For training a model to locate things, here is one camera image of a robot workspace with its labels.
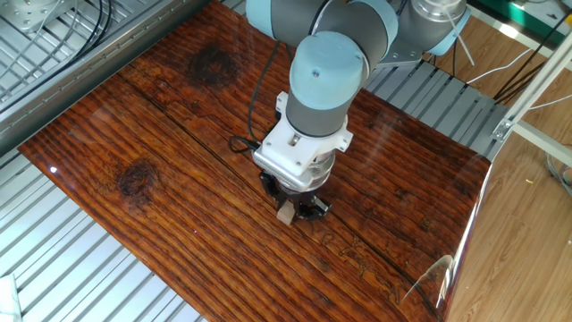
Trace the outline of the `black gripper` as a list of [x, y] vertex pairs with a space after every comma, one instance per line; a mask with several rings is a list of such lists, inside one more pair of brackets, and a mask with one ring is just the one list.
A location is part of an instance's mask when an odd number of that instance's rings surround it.
[[294, 204], [296, 218], [315, 221], [326, 216], [331, 209], [332, 204], [317, 197], [314, 191], [298, 192], [284, 187], [278, 189], [277, 182], [272, 175], [261, 172], [258, 177], [265, 193], [275, 203], [282, 204], [289, 200]]

